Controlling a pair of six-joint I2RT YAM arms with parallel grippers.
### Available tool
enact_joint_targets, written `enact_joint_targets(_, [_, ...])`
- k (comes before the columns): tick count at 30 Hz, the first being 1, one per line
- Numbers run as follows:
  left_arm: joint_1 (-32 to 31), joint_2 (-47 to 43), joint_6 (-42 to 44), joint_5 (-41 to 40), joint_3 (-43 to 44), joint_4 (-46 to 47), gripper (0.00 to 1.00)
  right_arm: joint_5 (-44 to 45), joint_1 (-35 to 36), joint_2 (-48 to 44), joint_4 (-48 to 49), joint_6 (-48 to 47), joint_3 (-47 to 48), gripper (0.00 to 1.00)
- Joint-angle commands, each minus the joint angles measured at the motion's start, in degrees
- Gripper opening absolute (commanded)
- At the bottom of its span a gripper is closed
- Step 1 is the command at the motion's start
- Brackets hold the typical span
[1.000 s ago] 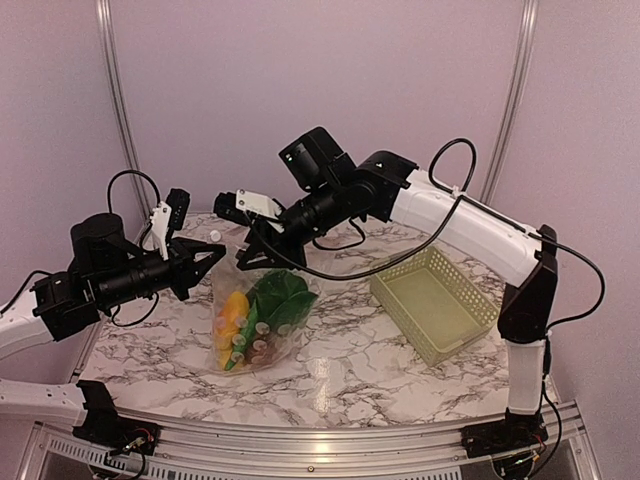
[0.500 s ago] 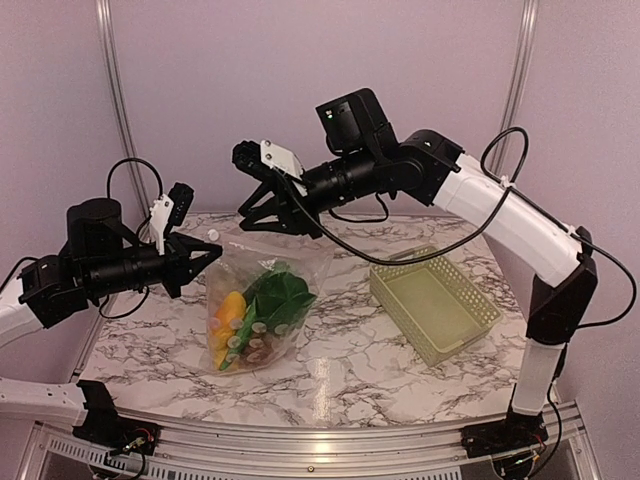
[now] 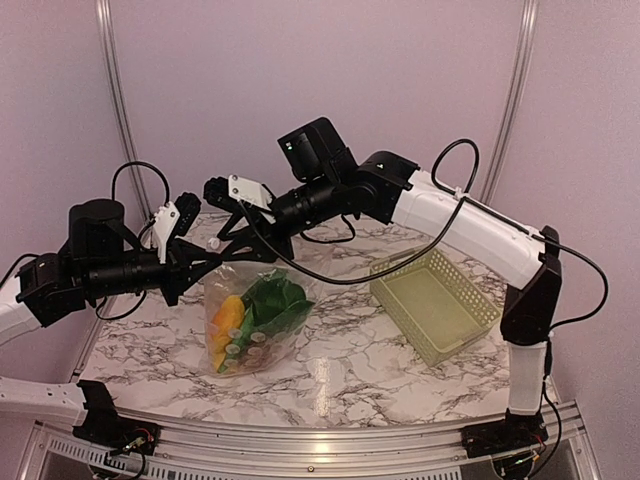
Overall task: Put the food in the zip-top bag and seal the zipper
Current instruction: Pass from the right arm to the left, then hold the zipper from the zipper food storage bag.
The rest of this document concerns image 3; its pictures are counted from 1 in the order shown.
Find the clear zip top bag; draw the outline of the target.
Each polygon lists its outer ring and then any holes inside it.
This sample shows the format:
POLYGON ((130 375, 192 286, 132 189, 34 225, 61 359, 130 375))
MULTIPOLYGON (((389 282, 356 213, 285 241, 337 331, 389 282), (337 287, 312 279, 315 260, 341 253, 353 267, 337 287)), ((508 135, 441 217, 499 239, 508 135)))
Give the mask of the clear zip top bag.
POLYGON ((291 354, 323 291, 280 260, 224 264, 203 286, 201 365, 222 378, 266 370, 291 354))

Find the green white bok choy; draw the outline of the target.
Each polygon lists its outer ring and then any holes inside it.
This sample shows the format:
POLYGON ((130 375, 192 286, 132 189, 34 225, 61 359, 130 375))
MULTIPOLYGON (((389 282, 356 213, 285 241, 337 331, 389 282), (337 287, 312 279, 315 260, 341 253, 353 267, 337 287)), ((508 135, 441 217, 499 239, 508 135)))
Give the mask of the green white bok choy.
POLYGON ((305 290, 285 276, 262 277, 241 296, 245 305, 241 336, 233 343, 249 343, 253 334, 271 339, 290 336, 306 321, 315 302, 305 290))

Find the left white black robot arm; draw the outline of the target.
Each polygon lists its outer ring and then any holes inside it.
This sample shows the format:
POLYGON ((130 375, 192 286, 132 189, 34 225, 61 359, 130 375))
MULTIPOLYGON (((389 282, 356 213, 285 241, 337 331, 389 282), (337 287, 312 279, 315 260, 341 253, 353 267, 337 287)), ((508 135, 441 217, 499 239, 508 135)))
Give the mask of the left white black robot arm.
MULTIPOLYGON (((217 253, 182 239, 193 223, 168 204, 159 213, 162 245, 145 248, 125 225, 125 208, 99 198, 69 211, 68 239, 56 253, 32 256, 1 284, 1 341, 47 328, 109 297, 157 289, 169 306, 222 263, 217 253)), ((114 446, 149 427, 121 417, 99 381, 50 384, 1 382, 7 414, 72 426, 81 439, 114 446)))

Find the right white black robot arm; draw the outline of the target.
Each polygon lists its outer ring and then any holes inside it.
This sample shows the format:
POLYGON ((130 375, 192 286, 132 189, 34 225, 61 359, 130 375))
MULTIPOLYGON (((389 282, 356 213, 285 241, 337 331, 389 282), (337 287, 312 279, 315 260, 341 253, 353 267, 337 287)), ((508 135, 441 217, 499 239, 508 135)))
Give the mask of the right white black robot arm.
POLYGON ((548 336, 562 285, 557 232, 520 225, 397 154, 379 151, 358 163, 325 117, 278 144, 296 189, 274 196, 234 176, 205 185, 205 200, 232 215, 220 233, 224 259, 291 262, 295 235, 344 214, 421 232, 482 262, 507 284, 500 331, 509 348, 509 400, 503 419, 466 428, 464 442, 515 448, 545 439, 548 336))

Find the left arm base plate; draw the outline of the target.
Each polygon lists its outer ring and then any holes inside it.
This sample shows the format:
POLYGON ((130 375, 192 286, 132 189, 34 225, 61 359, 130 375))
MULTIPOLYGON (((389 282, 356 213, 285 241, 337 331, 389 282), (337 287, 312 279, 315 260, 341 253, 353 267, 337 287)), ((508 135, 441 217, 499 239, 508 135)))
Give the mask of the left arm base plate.
POLYGON ((81 426, 72 429, 74 437, 107 447, 112 455, 135 452, 145 456, 154 453, 160 431, 156 423, 124 417, 111 420, 87 418, 81 426))

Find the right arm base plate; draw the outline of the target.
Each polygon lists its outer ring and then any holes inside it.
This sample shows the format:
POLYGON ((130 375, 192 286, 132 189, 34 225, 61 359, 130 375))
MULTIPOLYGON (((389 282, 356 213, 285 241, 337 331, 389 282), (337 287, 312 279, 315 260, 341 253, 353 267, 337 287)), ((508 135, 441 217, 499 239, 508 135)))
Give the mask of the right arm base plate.
POLYGON ((496 455, 545 443, 549 438, 541 421, 507 422, 498 420, 466 426, 461 430, 461 443, 469 458, 496 455))

